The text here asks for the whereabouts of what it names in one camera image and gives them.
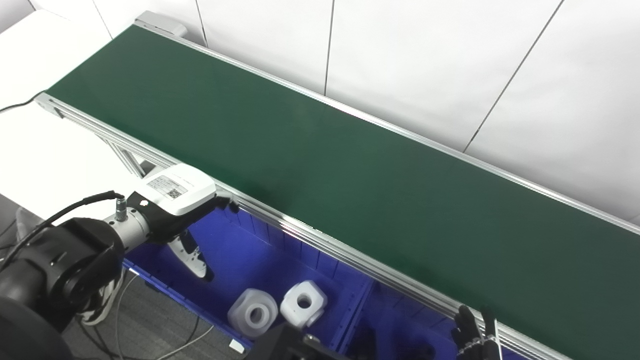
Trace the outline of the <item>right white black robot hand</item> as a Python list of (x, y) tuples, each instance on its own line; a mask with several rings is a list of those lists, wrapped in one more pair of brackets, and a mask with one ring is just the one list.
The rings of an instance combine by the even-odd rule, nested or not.
[(457, 360), (502, 360), (498, 321), (488, 308), (480, 310), (484, 331), (477, 324), (470, 307), (462, 304), (454, 316), (455, 328), (450, 333), (457, 347)]

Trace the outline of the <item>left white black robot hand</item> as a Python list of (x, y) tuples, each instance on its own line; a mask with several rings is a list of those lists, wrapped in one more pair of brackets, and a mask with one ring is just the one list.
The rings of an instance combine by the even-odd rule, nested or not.
[(126, 198), (129, 219), (114, 228), (126, 253), (142, 244), (167, 245), (197, 278), (211, 282), (213, 270), (189, 227), (216, 209), (237, 214), (240, 206), (208, 174), (179, 163), (144, 178)]

